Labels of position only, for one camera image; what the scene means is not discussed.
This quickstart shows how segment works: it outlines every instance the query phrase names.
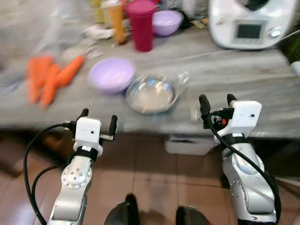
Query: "brown floor tile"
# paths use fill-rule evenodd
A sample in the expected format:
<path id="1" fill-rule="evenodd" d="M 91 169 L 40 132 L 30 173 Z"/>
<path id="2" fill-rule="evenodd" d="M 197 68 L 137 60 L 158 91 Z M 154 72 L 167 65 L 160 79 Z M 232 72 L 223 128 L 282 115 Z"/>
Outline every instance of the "brown floor tile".
<path id="1" fill-rule="evenodd" d="M 27 158 L 27 170 L 29 181 L 33 182 L 36 175 L 46 167 L 51 166 L 51 163 L 53 163 L 52 160 L 37 155 L 35 152 L 29 153 Z M 18 164 L 22 164 L 23 166 L 23 160 L 19 161 Z"/>
<path id="2" fill-rule="evenodd" d="M 5 173 L 0 172 L 0 199 L 3 195 L 5 195 L 6 191 L 8 190 L 8 187 L 10 183 L 14 180 L 14 178 L 8 176 Z"/>
<path id="3" fill-rule="evenodd" d="M 132 185 L 132 180 L 94 179 L 88 192 L 83 224 L 104 224 L 109 212 L 132 192 Z"/>
<path id="4" fill-rule="evenodd" d="M 179 205 L 196 207 L 212 225 L 229 225 L 220 187 L 178 185 L 178 200 Z"/>
<path id="5" fill-rule="evenodd" d="M 10 134 L 0 134 L 0 165 L 3 165 L 6 171 L 11 172 L 11 175 L 18 176 L 22 173 L 23 168 L 15 166 L 23 159 L 27 145 L 19 138 Z"/>
<path id="6" fill-rule="evenodd" d="M 48 179 L 40 180 L 37 185 L 36 201 L 39 206 L 48 189 Z M 35 213 L 30 205 L 23 176 L 12 181 L 0 202 L 0 224 L 28 225 L 35 220 Z"/>
<path id="7" fill-rule="evenodd" d="M 298 215 L 300 215 L 300 211 L 282 211 L 278 225 L 291 225 Z"/>
<path id="8" fill-rule="evenodd" d="M 282 210 L 300 210 L 300 187 L 279 183 Z"/>
<path id="9" fill-rule="evenodd" d="M 114 142 L 104 142 L 103 154 L 94 165 L 95 177 L 133 180 L 135 136 L 119 135 Z"/>
<path id="10" fill-rule="evenodd" d="M 177 202 L 175 184 L 134 181 L 141 225 L 174 225 Z"/>
<path id="11" fill-rule="evenodd" d="M 162 136 L 141 136 L 135 149 L 135 180 L 176 183 L 176 155 L 165 151 Z"/>
<path id="12" fill-rule="evenodd" d="M 43 190 L 41 187 L 41 182 L 43 182 L 44 180 L 48 180 L 47 191 Z M 61 188 L 60 169 L 54 169 L 52 171 L 45 173 L 37 183 L 36 192 L 37 193 L 41 192 L 45 196 L 43 202 L 41 203 L 41 206 L 39 207 L 39 210 L 46 222 L 48 222 L 49 220 L 50 214 L 54 206 L 54 202 L 60 193 L 60 188 Z M 38 218 L 35 219 L 34 225 L 40 225 Z"/>
<path id="13" fill-rule="evenodd" d="M 177 182 L 179 184 L 199 184 L 221 186 L 221 149 L 214 148 L 205 156 L 177 156 Z"/>

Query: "magenta cup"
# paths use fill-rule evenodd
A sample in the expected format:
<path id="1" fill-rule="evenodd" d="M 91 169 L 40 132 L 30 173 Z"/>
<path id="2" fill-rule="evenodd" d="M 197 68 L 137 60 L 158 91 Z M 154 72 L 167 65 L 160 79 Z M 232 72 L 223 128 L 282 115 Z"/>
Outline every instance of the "magenta cup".
<path id="1" fill-rule="evenodd" d="M 152 18 L 156 7 L 153 0 L 134 0 L 126 6 L 135 49 L 140 52 L 149 52 L 153 48 Z"/>

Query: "orange bottle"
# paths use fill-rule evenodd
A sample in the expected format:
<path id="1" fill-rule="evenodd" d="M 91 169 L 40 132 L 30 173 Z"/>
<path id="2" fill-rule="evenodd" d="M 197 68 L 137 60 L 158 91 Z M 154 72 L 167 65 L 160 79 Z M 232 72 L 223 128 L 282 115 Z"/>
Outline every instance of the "orange bottle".
<path id="1" fill-rule="evenodd" d="M 118 0 L 108 0 L 109 18 L 112 24 L 113 37 L 119 45 L 126 44 L 126 35 L 123 27 L 123 6 Z"/>

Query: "carrot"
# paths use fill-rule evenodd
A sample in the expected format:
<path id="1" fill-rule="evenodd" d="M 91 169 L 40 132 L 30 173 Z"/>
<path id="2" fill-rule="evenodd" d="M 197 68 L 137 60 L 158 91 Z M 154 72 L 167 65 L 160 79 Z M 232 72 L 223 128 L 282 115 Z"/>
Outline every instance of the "carrot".
<path id="1" fill-rule="evenodd" d="M 77 56 L 73 61 L 71 61 L 57 76 L 56 84 L 59 87 L 66 87 L 78 72 L 80 67 L 84 63 L 84 56 Z"/>
<path id="2" fill-rule="evenodd" d="M 60 66 L 53 64 L 50 66 L 48 73 L 46 74 L 46 83 L 42 91 L 41 106 L 46 108 L 54 100 L 56 91 L 56 77 L 60 72 Z"/>
<path id="3" fill-rule="evenodd" d="M 31 104 L 36 103 L 40 98 L 37 86 L 37 77 L 39 71 L 39 59 L 33 57 L 28 61 L 27 65 L 27 83 L 28 83 L 28 100 Z"/>
<path id="4" fill-rule="evenodd" d="M 42 87 L 46 82 L 46 74 L 53 64 L 53 58 L 49 55 L 42 56 L 39 62 L 38 86 Z"/>

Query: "stainless steel bowl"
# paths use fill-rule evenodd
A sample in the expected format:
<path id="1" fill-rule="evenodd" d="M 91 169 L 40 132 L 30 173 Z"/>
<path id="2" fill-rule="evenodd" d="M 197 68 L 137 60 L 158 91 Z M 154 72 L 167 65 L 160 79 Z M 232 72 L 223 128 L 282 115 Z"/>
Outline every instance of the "stainless steel bowl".
<path id="1" fill-rule="evenodd" d="M 174 105 L 177 98 L 178 91 L 174 83 L 162 75 L 139 77 L 126 92 L 128 104 L 144 114 L 163 113 Z"/>

